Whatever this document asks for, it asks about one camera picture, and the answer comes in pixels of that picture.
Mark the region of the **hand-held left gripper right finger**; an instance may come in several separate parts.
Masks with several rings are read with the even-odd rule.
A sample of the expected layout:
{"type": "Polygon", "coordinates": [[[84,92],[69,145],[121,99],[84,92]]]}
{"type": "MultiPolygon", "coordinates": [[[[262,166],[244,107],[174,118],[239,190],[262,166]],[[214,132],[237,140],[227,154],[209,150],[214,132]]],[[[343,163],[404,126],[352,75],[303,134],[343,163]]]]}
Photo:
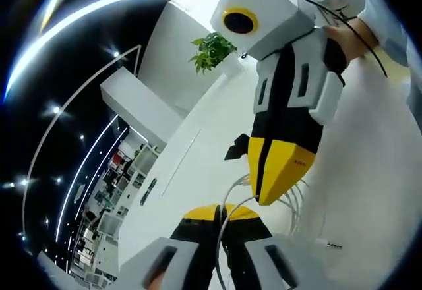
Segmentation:
{"type": "Polygon", "coordinates": [[[271,234],[246,206],[224,209],[220,240],[236,289],[319,288],[319,264],[301,245],[271,234]]]}

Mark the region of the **person's right hand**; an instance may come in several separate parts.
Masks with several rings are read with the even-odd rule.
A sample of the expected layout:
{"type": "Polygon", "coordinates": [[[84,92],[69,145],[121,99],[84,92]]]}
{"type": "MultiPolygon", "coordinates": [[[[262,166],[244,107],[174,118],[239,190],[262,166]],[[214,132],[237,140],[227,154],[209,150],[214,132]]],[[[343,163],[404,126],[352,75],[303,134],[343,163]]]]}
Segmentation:
{"type": "Polygon", "coordinates": [[[342,74],[352,60],[379,45],[371,29],[361,19],[350,20],[349,25],[355,31],[347,25],[321,28],[327,37],[324,62],[328,70],[336,74],[342,74]]]}

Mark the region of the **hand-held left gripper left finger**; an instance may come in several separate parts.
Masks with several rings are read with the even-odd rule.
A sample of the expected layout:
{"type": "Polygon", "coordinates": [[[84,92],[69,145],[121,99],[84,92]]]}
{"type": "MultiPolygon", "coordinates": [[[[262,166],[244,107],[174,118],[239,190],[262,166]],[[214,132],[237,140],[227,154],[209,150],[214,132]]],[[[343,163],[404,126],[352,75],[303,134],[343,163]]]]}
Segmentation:
{"type": "Polygon", "coordinates": [[[218,204],[185,214],[170,237],[159,237],[121,268],[114,289],[207,289],[215,268],[218,204]]]}

